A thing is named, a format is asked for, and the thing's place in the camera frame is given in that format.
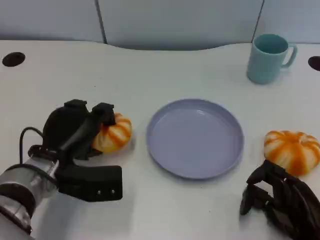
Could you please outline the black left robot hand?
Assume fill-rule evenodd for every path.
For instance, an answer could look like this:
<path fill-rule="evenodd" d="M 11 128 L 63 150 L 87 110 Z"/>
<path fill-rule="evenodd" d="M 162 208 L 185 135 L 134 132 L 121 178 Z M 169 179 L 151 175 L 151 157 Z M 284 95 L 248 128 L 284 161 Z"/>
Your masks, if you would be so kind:
<path fill-rule="evenodd" d="M 93 147 L 101 127 L 116 124 L 114 105 L 101 102 L 91 111 L 87 101 L 73 99 L 55 109 L 43 127 L 43 144 L 52 150 L 61 164 L 72 164 L 73 160 L 87 161 L 102 154 Z"/>

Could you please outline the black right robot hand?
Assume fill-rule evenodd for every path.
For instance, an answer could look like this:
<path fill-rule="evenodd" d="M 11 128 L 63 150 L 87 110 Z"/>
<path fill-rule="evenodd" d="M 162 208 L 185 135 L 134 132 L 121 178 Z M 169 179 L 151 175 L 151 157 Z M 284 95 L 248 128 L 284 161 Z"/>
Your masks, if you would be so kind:
<path fill-rule="evenodd" d="M 320 201 L 305 182 L 266 159 L 246 183 L 239 208 L 241 216 L 255 208 L 293 240 L 320 238 Z"/>

